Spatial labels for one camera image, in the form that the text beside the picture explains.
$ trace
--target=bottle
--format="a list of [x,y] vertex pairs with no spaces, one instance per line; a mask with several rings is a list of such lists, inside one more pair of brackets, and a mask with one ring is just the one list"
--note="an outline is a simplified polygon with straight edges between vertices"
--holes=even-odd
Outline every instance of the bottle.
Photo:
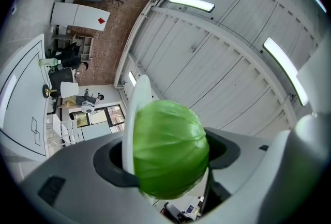
[[45,58],[39,60],[39,66],[56,66],[57,64],[61,64],[61,60],[57,60],[56,58]]

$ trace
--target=green cabbage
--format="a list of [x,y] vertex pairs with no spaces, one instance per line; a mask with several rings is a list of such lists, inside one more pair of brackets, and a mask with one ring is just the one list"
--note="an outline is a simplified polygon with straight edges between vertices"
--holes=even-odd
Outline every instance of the green cabbage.
[[206,171],[208,153],[206,133],[189,108],[158,100],[137,112],[134,173],[151,197],[175,199],[190,190]]

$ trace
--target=desk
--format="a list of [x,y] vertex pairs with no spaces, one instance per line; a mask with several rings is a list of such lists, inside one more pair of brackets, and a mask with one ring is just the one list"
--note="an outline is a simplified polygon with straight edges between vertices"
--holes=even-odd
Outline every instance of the desk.
[[30,41],[9,59],[0,73],[0,143],[19,156],[44,161],[48,99],[42,86],[51,86],[46,67],[44,35]]

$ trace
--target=window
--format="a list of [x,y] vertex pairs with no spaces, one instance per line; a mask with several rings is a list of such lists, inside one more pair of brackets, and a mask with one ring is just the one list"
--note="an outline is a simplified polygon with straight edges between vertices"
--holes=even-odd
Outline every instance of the window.
[[124,130],[125,117],[119,105],[95,109],[92,113],[72,113],[78,127],[108,122],[112,133]]

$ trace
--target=red sticker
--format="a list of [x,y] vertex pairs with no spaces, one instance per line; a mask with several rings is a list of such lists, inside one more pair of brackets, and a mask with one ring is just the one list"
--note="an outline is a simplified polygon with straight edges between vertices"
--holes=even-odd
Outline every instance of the red sticker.
[[103,18],[99,18],[98,21],[100,24],[103,24],[105,22],[105,20]]

